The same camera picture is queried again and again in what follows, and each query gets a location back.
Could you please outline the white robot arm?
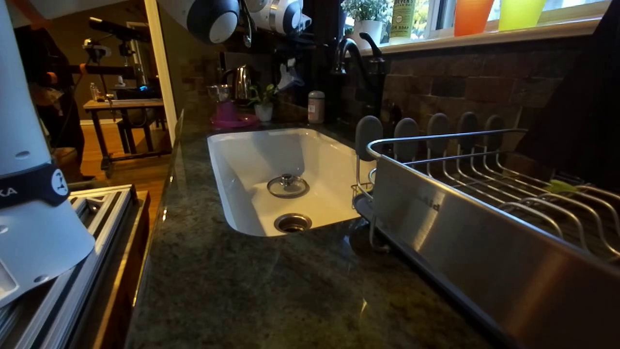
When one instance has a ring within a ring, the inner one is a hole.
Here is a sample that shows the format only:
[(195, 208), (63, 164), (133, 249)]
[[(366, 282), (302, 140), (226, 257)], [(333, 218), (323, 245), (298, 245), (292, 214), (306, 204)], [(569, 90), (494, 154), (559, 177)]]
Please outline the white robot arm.
[(0, 3), (0, 109), (0, 307), (7, 307), (94, 249), (36, 121), (7, 0)]

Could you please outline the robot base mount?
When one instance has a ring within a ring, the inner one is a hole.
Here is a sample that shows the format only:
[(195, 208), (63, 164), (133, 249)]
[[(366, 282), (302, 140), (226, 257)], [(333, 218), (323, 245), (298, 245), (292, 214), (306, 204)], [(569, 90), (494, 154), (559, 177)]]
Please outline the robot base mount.
[(92, 253), (1, 309), (0, 349), (122, 349), (149, 241), (149, 193), (77, 191), (69, 204)]

